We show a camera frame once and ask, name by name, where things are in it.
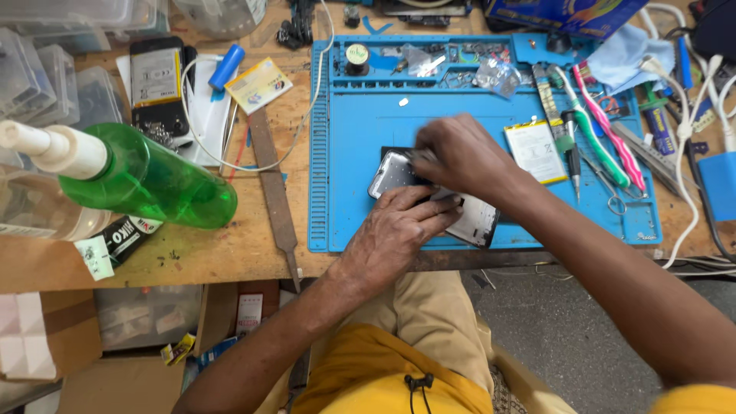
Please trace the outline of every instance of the floor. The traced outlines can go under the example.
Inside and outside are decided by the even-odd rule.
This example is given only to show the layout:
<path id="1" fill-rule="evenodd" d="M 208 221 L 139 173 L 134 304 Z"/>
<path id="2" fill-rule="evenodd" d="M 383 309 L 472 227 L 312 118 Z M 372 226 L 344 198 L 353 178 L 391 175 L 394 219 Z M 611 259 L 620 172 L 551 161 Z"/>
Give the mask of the floor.
<path id="1" fill-rule="evenodd" d="M 578 413 L 646 413 L 661 391 L 602 308 L 560 266 L 461 272 L 493 340 L 543 379 Z M 736 284 L 690 286 L 736 320 Z"/>

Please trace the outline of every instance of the yellow shirt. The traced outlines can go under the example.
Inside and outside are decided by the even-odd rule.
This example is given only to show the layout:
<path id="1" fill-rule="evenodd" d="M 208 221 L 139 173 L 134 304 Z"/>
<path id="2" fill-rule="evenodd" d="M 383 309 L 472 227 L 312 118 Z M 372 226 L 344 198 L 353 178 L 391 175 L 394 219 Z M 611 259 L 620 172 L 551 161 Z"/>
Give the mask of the yellow shirt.
<path id="1" fill-rule="evenodd" d="M 312 370 L 293 414 L 410 413 L 404 376 L 434 375 L 426 388 L 433 413 L 490 414 L 491 397 L 476 383 L 442 367 L 390 333 L 367 324 L 345 326 Z M 427 412 L 422 391 L 413 395 L 416 414 Z M 650 414 L 736 414 L 736 390 L 716 385 L 676 388 L 660 397 Z"/>

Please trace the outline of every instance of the tool tray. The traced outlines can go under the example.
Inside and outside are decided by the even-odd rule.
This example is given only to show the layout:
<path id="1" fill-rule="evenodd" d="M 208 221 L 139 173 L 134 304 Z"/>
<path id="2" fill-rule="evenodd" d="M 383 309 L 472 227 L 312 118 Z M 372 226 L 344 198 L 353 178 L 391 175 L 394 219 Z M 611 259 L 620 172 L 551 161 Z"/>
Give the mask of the tool tray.
<path id="1" fill-rule="evenodd" d="M 366 76 L 345 74 L 345 49 L 362 43 L 370 51 Z M 412 46 L 444 45 L 445 61 L 430 77 L 412 77 L 407 70 L 392 73 L 401 57 L 382 56 L 381 49 Z M 473 50 L 483 49 L 474 43 L 497 43 L 508 49 L 508 61 L 522 74 L 522 85 L 511 99 L 492 94 L 470 83 L 478 69 Z M 327 41 L 315 41 L 312 47 L 312 94 L 316 87 L 319 52 Z M 310 120 L 310 179 L 308 247 L 310 251 L 340 252 L 350 241 L 373 207 L 367 193 L 373 175 L 381 162 L 381 147 L 412 147 L 416 131 L 430 120 L 461 112 L 472 114 L 509 151 L 503 128 L 529 122 L 532 116 L 545 119 L 537 88 L 531 80 L 531 64 L 557 63 L 566 69 L 583 60 L 597 46 L 595 41 L 573 40 L 573 50 L 564 55 L 547 52 L 546 34 L 514 33 L 512 35 L 455 36 L 336 36 L 333 48 L 322 63 L 319 98 Z M 595 96 L 602 92 L 598 84 L 588 89 Z M 570 100 L 562 89 L 553 88 L 557 109 L 570 109 Z M 400 106 L 402 99 L 408 102 Z M 616 96 L 628 115 L 611 115 L 641 137 L 642 126 L 636 96 L 629 90 Z M 578 146 L 593 155 L 581 131 L 576 132 Z M 607 137 L 601 142 L 620 162 L 618 153 Z M 567 156 L 563 156 L 565 171 Z M 626 202 L 623 216 L 613 214 L 607 206 L 610 193 L 590 167 L 581 162 L 580 204 L 576 201 L 570 180 L 548 184 L 547 188 L 575 210 L 590 218 L 630 245 L 650 245 L 662 241 L 657 201 L 649 169 L 640 163 L 646 191 L 644 198 L 633 198 L 617 189 Z M 503 215 L 490 245 L 491 249 L 540 248 L 541 244 L 516 223 Z M 424 249 L 475 249 L 449 236 L 434 237 Z"/>

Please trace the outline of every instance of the toothbrush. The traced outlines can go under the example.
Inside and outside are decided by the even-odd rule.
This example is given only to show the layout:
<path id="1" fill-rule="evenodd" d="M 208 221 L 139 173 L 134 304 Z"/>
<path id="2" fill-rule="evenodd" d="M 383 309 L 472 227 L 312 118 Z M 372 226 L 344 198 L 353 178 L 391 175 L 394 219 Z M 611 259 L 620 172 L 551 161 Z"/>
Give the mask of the toothbrush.
<path id="1" fill-rule="evenodd" d="M 611 122 L 608 120 L 608 116 L 588 93 L 588 90 L 585 88 L 585 82 L 583 82 L 583 78 L 580 75 L 580 68 L 577 65 L 573 66 L 573 74 L 575 74 L 575 80 L 578 82 L 580 93 L 588 104 L 588 109 L 616 147 L 618 156 L 621 157 L 621 162 L 623 162 L 623 168 L 626 169 L 626 172 L 629 174 L 629 177 L 631 177 L 631 181 L 634 182 L 634 185 L 639 190 L 644 191 L 646 188 L 644 184 L 644 176 L 642 175 L 642 170 L 639 168 L 637 159 L 634 158 L 634 154 L 631 153 L 631 150 L 626 146 L 626 143 L 623 142 L 623 139 L 611 130 Z"/>
<path id="2" fill-rule="evenodd" d="M 580 105 L 578 96 L 575 95 L 575 91 L 573 91 L 573 87 L 570 84 L 570 80 L 567 78 L 567 75 L 558 65 L 552 64 L 549 66 L 549 69 L 553 70 L 556 74 L 555 78 L 557 79 L 553 80 L 556 81 L 556 83 L 562 84 L 567 96 L 570 98 L 570 104 L 573 106 L 573 110 L 575 111 L 575 120 L 583 131 L 585 137 L 588 139 L 590 146 L 593 148 L 593 152 L 595 152 L 595 155 L 601 160 L 601 164 L 603 164 L 604 169 L 606 169 L 613 178 L 613 181 L 615 181 L 620 188 L 628 188 L 631 185 L 631 179 L 629 179 L 629 176 L 626 175 L 616 160 L 603 147 L 601 142 L 598 140 L 598 137 L 593 133 L 593 126 L 590 122 L 590 117 L 585 112 L 585 109 Z"/>

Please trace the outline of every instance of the smartphone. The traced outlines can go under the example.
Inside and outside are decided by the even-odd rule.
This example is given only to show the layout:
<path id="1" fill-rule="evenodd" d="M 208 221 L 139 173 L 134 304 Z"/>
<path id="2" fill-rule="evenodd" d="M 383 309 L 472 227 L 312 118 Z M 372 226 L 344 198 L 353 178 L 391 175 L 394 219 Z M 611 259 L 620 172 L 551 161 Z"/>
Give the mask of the smartphone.
<path id="1" fill-rule="evenodd" d="M 176 36 L 130 45 L 130 108 L 134 127 L 161 129 L 184 136 L 186 88 L 180 90 L 185 64 L 184 42 Z"/>
<path id="2" fill-rule="evenodd" d="M 419 178 L 414 174 L 414 169 L 411 166 L 411 151 L 411 148 L 402 147 L 384 147 L 381 149 L 383 154 L 381 164 L 373 176 L 370 186 L 368 186 L 370 197 L 378 199 L 381 194 L 396 187 L 432 184 L 431 181 Z M 439 200 L 452 194 L 455 194 L 455 192 L 441 188 L 428 199 L 420 200 L 419 203 L 427 200 Z M 477 248 L 487 249 L 493 240 L 493 233 L 500 212 L 496 207 L 472 195 L 456 194 L 460 196 L 463 214 L 460 220 L 445 230 L 445 233 Z"/>

